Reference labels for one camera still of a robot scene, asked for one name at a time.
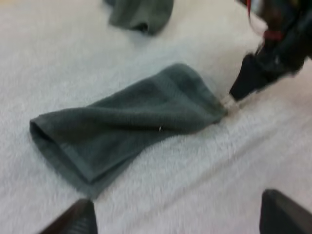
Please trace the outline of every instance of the dark green washcloth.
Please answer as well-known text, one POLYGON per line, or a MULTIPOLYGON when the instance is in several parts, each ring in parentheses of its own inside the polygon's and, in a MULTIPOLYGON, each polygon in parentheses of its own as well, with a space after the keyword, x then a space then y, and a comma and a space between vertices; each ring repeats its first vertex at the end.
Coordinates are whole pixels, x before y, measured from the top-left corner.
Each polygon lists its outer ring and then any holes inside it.
POLYGON ((90 106, 41 115, 30 133, 56 171, 96 198, 146 147, 225 114, 199 75, 176 64, 90 106))
POLYGON ((149 35, 158 33, 168 22, 174 0, 105 0, 114 7, 109 22, 149 35))

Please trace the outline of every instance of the red wire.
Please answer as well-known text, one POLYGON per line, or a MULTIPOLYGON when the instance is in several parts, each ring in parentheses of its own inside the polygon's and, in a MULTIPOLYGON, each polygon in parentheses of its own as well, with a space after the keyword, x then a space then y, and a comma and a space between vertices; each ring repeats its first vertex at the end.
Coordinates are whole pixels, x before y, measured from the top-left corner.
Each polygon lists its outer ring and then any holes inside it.
POLYGON ((247 10, 248 10, 248 20, 249 20, 250 27, 253 29, 253 31, 265 39, 282 40, 283 35, 281 34, 281 32, 265 31, 264 33, 262 33, 254 27, 254 25, 252 24, 251 16, 250 16, 252 1, 251 0, 246 0, 246 1, 247 1, 246 2, 247 10))

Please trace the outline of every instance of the robotic arm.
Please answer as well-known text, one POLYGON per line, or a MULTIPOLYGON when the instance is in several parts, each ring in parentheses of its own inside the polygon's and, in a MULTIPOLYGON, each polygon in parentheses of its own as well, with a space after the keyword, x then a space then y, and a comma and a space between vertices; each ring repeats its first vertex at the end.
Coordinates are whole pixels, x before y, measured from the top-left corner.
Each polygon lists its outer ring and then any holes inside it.
POLYGON ((236 101, 285 75, 295 75, 312 56, 312 0, 239 0, 263 19, 263 44, 245 56, 230 90, 236 101))

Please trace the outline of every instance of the white fabric surface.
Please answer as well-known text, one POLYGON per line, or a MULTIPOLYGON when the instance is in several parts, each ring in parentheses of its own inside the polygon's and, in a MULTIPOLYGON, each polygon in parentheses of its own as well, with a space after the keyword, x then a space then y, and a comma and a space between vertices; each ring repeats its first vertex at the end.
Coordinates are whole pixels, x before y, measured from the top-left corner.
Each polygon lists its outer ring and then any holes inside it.
MULTIPOLYGON (((155 38, 109 26, 110 12, 100 0, 0 0, 1 233, 37 233, 82 197, 36 150, 31 118, 175 62, 222 97, 260 40, 234 0, 176 0, 155 38)), ((99 233, 258 233, 270 187, 312 210, 311 71, 307 63, 220 124, 146 150, 96 200, 99 233)))

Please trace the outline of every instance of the gray towel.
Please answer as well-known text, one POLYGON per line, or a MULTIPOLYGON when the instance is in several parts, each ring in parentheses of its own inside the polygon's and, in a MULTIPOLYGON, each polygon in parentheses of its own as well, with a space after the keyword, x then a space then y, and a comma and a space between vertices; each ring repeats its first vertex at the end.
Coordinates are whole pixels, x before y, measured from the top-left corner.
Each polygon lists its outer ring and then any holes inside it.
POLYGON ((110 23, 149 35, 158 33, 168 22, 174 0, 105 0, 114 7, 110 23))
POLYGON ((199 75, 176 64, 92 105, 41 115, 30 133, 56 171, 96 198, 146 147, 225 114, 199 75))

